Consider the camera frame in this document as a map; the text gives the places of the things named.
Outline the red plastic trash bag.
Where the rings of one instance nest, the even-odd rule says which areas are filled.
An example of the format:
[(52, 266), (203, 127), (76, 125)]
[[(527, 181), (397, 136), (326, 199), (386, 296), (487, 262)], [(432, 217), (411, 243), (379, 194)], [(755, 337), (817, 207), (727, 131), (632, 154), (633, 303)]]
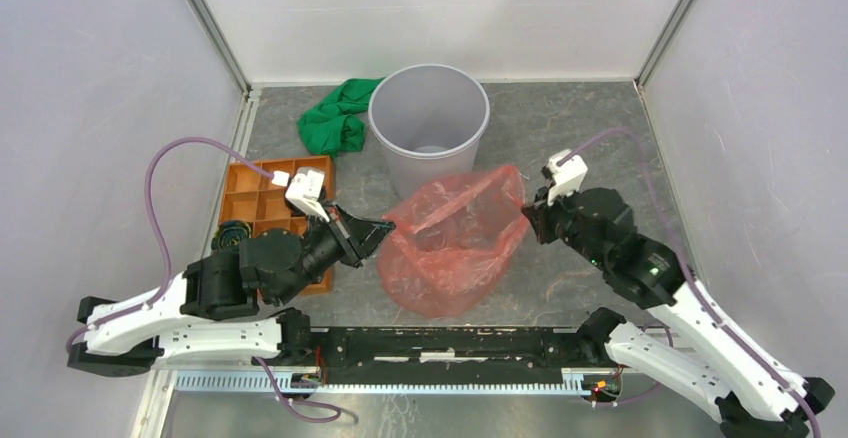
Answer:
[(529, 228), (514, 165), (439, 178), (386, 214), (395, 230), (377, 259), (380, 283), (400, 307), (458, 316), (499, 283)]

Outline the grey plastic trash bin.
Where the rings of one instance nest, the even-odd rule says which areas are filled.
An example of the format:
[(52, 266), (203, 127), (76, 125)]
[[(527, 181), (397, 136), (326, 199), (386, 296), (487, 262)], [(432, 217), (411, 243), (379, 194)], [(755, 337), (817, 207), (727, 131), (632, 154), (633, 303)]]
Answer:
[(367, 117), (398, 196), (470, 172), (490, 113), (482, 85), (452, 66), (413, 65), (384, 78)]

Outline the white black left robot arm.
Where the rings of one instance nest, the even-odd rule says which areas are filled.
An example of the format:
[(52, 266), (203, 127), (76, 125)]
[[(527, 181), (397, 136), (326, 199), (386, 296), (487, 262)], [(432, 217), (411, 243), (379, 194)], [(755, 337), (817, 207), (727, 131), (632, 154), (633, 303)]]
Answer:
[(315, 352), (310, 319), (289, 302), (335, 264), (359, 268), (395, 230), (331, 203), (298, 235), (273, 228), (190, 264), (162, 289), (121, 302), (85, 297), (71, 369), (105, 377), (176, 361), (302, 365)]

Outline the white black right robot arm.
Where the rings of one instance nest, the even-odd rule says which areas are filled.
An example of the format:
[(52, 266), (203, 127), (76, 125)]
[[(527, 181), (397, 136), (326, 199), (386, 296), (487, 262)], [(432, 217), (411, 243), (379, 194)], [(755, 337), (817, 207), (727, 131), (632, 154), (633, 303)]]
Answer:
[(600, 308), (579, 328), (577, 350), (591, 366), (609, 360), (641, 372), (696, 405), (726, 437), (819, 437), (817, 420), (835, 396), (819, 377), (780, 365), (709, 295), (667, 245), (641, 234), (621, 195), (593, 188), (556, 197), (542, 188), (522, 209), (541, 244), (561, 241), (601, 271), (625, 300), (693, 347), (650, 338)]

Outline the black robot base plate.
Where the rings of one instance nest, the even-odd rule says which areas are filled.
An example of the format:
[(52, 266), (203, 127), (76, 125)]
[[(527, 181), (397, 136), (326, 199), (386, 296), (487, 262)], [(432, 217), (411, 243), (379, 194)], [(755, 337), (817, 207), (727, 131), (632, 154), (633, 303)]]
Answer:
[(274, 366), (326, 385), (542, 385), (565, 368), (612, 368), (588, 336), (553, 327), (329, 327), (286, 331)]

